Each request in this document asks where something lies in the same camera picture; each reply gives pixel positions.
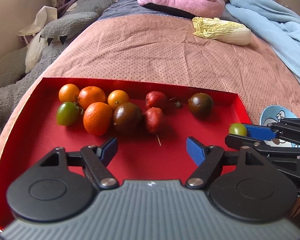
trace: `black claw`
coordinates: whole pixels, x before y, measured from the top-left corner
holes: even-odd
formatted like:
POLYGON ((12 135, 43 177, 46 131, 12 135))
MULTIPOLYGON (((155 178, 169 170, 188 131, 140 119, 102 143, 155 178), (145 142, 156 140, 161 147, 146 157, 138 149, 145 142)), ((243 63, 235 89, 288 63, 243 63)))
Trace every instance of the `black claw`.
POLYGON ((65 44, 65 41, 67 38, 68 38, 68 36, 60 36, 60 42, 62 43, 62 45, 65 44))
POLYGON ((52 42, 53 38, 47 38, 48 46, 50 46, 50 43, 52 42))

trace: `green tomato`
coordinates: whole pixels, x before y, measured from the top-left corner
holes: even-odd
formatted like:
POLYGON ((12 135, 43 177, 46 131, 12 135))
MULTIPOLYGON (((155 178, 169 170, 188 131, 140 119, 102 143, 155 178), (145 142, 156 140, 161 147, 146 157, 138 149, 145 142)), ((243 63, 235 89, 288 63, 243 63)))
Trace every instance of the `green tomato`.
POLYGON ((229 127, 229 133, 247 136, 248 131, 247 128, 242 123, 233 123, 229 127))
POLYGON ((69 126, 77 121, 79 109, 72 102, 63 103, 57 111, 57 124, 69 126))

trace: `light blue blanket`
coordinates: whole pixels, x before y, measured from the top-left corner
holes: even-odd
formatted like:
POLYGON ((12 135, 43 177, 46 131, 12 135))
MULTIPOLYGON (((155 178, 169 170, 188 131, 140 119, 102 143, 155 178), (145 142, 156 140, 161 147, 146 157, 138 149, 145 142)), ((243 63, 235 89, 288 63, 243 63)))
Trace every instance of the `light blue blanket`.
POLYGON ((274 0, 230 0, 226 9, 266 41, 300 83, 300 17, 274 0))

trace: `red tray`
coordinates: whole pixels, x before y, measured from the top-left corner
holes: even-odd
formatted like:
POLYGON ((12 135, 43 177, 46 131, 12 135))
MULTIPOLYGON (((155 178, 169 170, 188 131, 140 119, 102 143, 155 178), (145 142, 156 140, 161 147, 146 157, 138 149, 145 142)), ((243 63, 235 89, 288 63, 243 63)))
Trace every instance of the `red tray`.
MULTIPOLYGON (((0 160, 0 228, 13 220, 6 202, 5 193, 9 184, 27 168, 55 147, 66 151, 78 151, 87 145, 100 145, 110 136, 117 136, 119 150, 108 169, 122 183, 125 179, 180 179, 185 182, 196 165, 186 152, 186 138, 194 136, 205 145, 226 148, 224 138, 231 123, 251 123, 251 119, 239 95, 215 90, 204 90, 176 85, 132 81, 100 80, 85 78, 43 78, 23 107, 7 139, 0 160), (151 91, 164 92, 169 98, 184 104, 177 109, 170 103, 166 111, 168 126, 156 136, 140 132, 134 137, 125 137, 109 131, 102 137, 88 134, 79 120, 70 127, 56 123, 60 106, 59 89, 73 83, 80 89, 98 86, 106 94, 113 90, 126 91, 131 101, 145 111, 145 96, 151 91), (205 121, 192 116, 186 105, 195 93, 209 94, 214 101, 213 112, 205 121)), ((71 167, 82 174, 82 169, 71 167)))

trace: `tangerine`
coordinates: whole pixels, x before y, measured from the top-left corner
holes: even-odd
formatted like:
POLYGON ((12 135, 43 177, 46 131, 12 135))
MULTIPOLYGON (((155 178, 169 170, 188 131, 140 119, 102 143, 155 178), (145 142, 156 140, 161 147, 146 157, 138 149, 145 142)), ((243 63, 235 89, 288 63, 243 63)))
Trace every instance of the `tangerine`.
POLYGON ((118 106, 123 103, 129 102, 129 96, 126 92, 122 90, 115 90, 108 96, 108 105, 112 110, 115 110, 118 106))
POLYGON ((106 94, 101 88, 90 86, 82 89, 79 93, 78 98, 79 106, 86 110, 92 103, 104 103, 106 101, 106 94))
POLYGON ((84 112, 83 125, 88 133, 101 136, 107 132, 111 118, 110 106, 103 102, 92 103, 84 112))
POLYGON ((59 100, 61 103, 76 102, 80 89, 74 84, 66 84, 59 90, 59 100))

